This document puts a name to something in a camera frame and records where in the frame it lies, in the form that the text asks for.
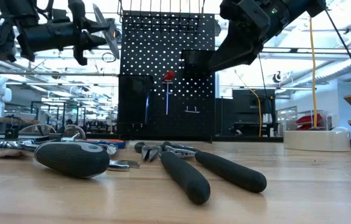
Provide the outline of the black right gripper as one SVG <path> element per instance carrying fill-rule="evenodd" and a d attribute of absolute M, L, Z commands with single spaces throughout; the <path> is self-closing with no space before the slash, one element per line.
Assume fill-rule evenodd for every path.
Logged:
<path fill-rule="evenodd" d="M 270 0 L 223 0 L 220 16 L 229 20 L 228 33 L 209 60 L 213 72 L 250 65 L 267 42 L 271 30 Z"/>

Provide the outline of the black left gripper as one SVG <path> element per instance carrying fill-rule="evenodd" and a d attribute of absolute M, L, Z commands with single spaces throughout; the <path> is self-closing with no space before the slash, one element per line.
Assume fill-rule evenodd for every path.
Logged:
<path fill-rule="evenodd" d="M 86 19 L 83 1 L 69 1 L 68 7 L 72 12 L 72 22 L 48 22 L 18 28 L 17 41 L 21 47 L 21 57 L 33 62 L 36 52 L 52 49 L 61 51 L 64 47 L 72 46 L 73 57 L 80 65 L 86 65 L 84 49 L 107 44 L 106 39 L 88 33 L 109 30 L 110 26 L 106 22 Z"/>

